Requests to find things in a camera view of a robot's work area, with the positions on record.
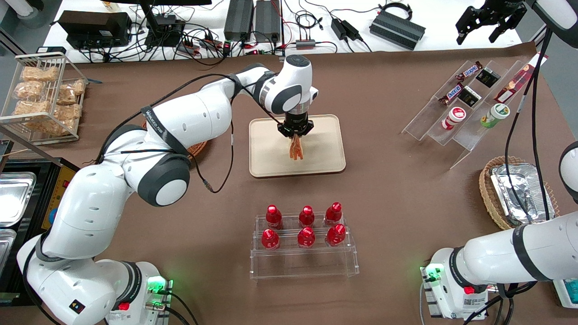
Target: red bottle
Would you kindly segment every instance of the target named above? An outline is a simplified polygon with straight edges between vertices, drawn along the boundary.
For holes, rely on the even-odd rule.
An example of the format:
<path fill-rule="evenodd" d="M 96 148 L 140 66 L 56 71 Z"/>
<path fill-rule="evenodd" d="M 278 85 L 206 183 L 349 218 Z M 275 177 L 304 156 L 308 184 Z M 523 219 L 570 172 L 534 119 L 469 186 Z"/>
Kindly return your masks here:
<path fill-rule="evenodd" d="M 277 249 L 280 246 L 279 235 L 271 229 L 265 229 L 261 236 L 261 244 L 269 250 Z"/>
<path fill-rule="evenodd" d="M 299 234 L 297 234 L 297 244 L 301 248 L 309 248 L 315 243 L 315 233 L 311 227 L 305 227 L 301 229 Z"/>
<path fill-rule="evenodd" d="M 313 209 L 309 205 L 304 206 L 303 211 L 299 214 L 299 225 L 301 228 L 311 227 L 314 221 Z"/>
<path fill-rule="evenodd" d="M 335 226 L 329 228 L 327 235 L 325 236 L 325 243 L 328 246 L 337 246 L 339 243 L 345 240 L 345 226 L 338 223 Z"/>
<path fill-rule="evenodd" d="M 341 203 L 335 202 L 325 212 L 323 224 L 325 224 L 328 227 L 335 226 L 341 220 L 342 215 L 343 212 L 341 212 Z"/>
<path fill-rule="evenodd" d="M 267 219 L 267 225 L 271 229 L 281 230 L 283 229 L 283 219 L 281 218 L 281 211 L 277 209 L 274 205 L 269 205 L 267 208 L 267 214 L 265 215 Z"/>

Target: foil tray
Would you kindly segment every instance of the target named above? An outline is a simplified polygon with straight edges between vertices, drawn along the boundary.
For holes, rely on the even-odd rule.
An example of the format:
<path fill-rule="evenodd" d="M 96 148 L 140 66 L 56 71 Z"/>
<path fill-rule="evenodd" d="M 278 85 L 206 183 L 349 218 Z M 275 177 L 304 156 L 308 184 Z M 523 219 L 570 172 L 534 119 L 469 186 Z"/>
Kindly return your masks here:
<path fill-rule="evenodd" d="M 12 229 L 0 229 L 0 275 L 6 265 L 8 255 L 10 255 L 10 248 L 16 238 L 16 232 Z"/>
<path fill-rule="evenodd" d="M 36 175 L 31 172 L 0 173 L 0 227 L 20 221 L 35 184 Z"/>
<path fill-rule="evenodd" d="M 536 167 L 532 164 L 509 164 L 509 169 L 514 190 L 510 185 L 505 164 L 490 169 L 492 184 L 508 221 L 514 226 L 546 221 L 546 208 L 542 200 Z M 514 191 L 522 206 L 516 200 Z M 549 195 L 546 195 L 546 201 L 550 216 L 554 217 L 554 208 Z"/>

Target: white table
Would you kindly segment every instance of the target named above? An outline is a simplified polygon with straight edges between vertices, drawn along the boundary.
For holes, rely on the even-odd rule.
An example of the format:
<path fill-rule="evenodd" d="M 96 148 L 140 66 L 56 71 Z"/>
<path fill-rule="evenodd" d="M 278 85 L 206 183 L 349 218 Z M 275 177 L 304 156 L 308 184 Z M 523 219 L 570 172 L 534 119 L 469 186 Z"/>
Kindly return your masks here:
<path fill-rule="evenodd" d="M 282 0 L 283 3 L 281 5 L 281 10 L 283 12 L 283 18 L 285 21 L 295 21 L 295 15 L 289 11 L 289 8 L 293 12 L 297 12 L 302 10 L 299 5 L 299 1 L 297 0 Z M 368 10 L 377 6 L 377 2 L 375 0 L 358 0 L 358 1 L 351 1 L 351 0 L 313 0 L 310 1 L 312 3 L 317 3 L 320 5 L 326 6 L 329 10 L 332 9 L 341 9 L 341 8 L 349 8 L 355 9 L 359 11 Z M 514 30 L 508 30 L 503 35 L 501 35 L 495 43 L 490 43 L 488 40 L 489 35 L 494 30 L 495 26 L 485 26 L 476 31 L 473 31 L 468 37 L 465 39 L 462 45 L 458 45 L 455 41 L 458 32 L 455 28 L 455 23 L 461 17 L 465 9 L 469 5 L 473 5 L 474 7 L 479 7 L 484 3 L 484 0 L 403 0 L 405 4 L 409 4 L 413 10 L 413 18 L 412 22 L 421 25 L 426 28 L 425 35 L 420 40 L 416 46 L 415 51 L 426 51 L 426 50 L 452 50 L 452 49 L 474 49 L 474 48 L 488 48 L 488 47 L 507 47 L 521 43 L 521 40 L 518 34 Z M 306 3 L 304 0 L 301 0 L 301 5 L 303 8 L 308 10 L 309 12 L 313 13 L 318 19 L 323 17 L 321 24 L 323 25 L 324 29 L 321 30 L 318 26 L 313 27 L 310 29 L 310 36 L 315 39 L 316 41 L 330 41 L 336 43 L 338 46 L 339 53 L 348 53 L 351 52 L 344 41 L 339 41 L 333 31 L 331 30 L 331 18 L 325 9 L 310 5 Z M 191 19 L 188 21 L 189 23 L 195 23 L 199 25 L 203 25 L 209 29 L 211 29 L 215 34 L 219 36 L 219 40 L 224 40 L 223 34 L 223 27 L 225 25 L 225 18 L 227 16 L 227 9 L 229 6 L 229 0 L 223 0 L 219 2 L 219 0 L 213 0 L 213 4 L 209 6 L 194 6 L 194 7 L 180 7 L 175 10 L 179 16 L 183 19 Z M 135 9 L 134 6 L 129 5 L 120 5 L 121 10 L 127 12 L 131 19 L 136 22 L 141 22 L 143 18 L 142 11 L 138 11 L 140 18 L 135 17 L 135 13 L 132 11 Z M 105 7 L 100 3 L 100 1 L 96 0 L 63 0 L 62 5 L 56 15 L 56 17 L 60 17 L 64 10 L 78 10 L 78 11 L 92 11 L 92 12 L 107 12 Z M 406 17 L 406 13 L 402 9 L 398 8 L 391 8 L 388 9 L 389 12 L 393 14 L 398 14 L 401 17 Z M 356 13 L 351 11 L 339 11 L 334 12 L 334 15 L 339 17 L 342 20 L 347 20 L 350 24 L 352 24 L 356 29 L 360 31 L 360 34 L 367 42 L 367 44 L 371 47 L 373 51 L 407 51 L 406 49 L 399 47 L 393 43 L 390 43 L 382 38 L 377 36 L 371 35 L 369 33 L 369 26 L 371 22 L 376 17 L 378 10 L 373 10 L 368 13 Z M 193 26 L 186 26 L 185 31 L 191 30 L 195 27 Z M 296 39 L 299 38 L 299 28 L 295 24 L 285 24 L 285 40 L 288 42 L 290 38 L 290 32 L 292 32 L 292 41 L 294 42 Z M 74 63 L 81 63 L 81 62 L 88 62 L 88 59 L 85 58 L 81 53 L 77 50 L 72 49 L 70 44 L 66 41 L 66 32 L 60 27 L 59 24 L 54 24 L 48 36 L 46 37 L 46 41 L 44 43 L 45 46 L 64 46 L 67 50 L 67 56 L 71 59 Z M 141 44 L 144 44 L 146 37 L 146 33 L 139 35 L 139 40 Z M 133 36 L 131 43 L 129 46 L 135 44 L 136 38 Z M 355 52 L 366 52 L 368 51 L 367 48 L 363 43 L 360 41 L 350 41 L 350 46 Z M 112 50 L 119 51 L 124 48 L 115 48 Z M 263 50 L 270 50 L 271 46 L 269 44 L 259 44 L 256 49 L 263 49 Z M 174 49 L 165 47 L 163 48 L 165 52 L 165 56 L 167 59 L 172 59 L 174 55 Z M 207 53 L 204 50 L 201 50 L 203 58 L 207 57 Z M 317 46 L 311 50 L 296 50 L 294 49 L 294 45 L 289 46 L 286 55 L 289 54 L 311 54 L 311 53 L 333 53 L 335 51 L 335 47 L 331 44 L 323 44 L 323 46 Z M 126 51 L 122 54 L 122 56 L 129 56 L 131 54 L 137 53 L 137 49 Z M 236 56 L 238 53 L 238 48 L 234 49 L 234 55 Z M 102 57 L 100 55 L 94 54 L 93 59 L 95 62 L 101 62 Z M 161 49 L 158 49 L 157 52 L 152 56 L 151 54 L 141 55 L 143 61 L 147 60 L 164 60 Z M 138 56 L 133 56 L 132 58 L 127 58 L 123 61 L 138 61 Z"/>

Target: red button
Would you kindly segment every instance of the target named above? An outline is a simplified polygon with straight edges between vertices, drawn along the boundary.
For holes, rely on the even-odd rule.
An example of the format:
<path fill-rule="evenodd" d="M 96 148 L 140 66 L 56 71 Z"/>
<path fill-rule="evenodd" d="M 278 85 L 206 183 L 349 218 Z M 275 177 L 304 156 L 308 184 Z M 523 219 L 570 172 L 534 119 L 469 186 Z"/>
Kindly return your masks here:
<path fill-rule="evenodd" d="M 128 302 L 121 302 L 118 304 L 119 311 L 127 311 L 131 305 Z"/>

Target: aluminum foil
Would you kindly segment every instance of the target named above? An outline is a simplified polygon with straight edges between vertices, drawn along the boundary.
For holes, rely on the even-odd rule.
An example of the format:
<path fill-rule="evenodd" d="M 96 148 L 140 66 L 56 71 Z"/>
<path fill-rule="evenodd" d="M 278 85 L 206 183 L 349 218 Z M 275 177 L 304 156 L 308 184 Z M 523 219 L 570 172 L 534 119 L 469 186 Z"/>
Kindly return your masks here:
<path fill-rule="evenodd" d="M 506 173 L 506 165 L 490 169 L 494 189 L 508 221 L 514 226 L 546 221 L 546 209 L 542 200 L 536 167 L 531 164 L 510 164 L 509 169 L 513 188 Z M 516 200 L 514 192 L 518 195 L 522 206 L 528 212 L 527 214 Z M 549 195 L 546 195 L 546 200 L 550 217 L 554 217 L 554 208 Z"/>

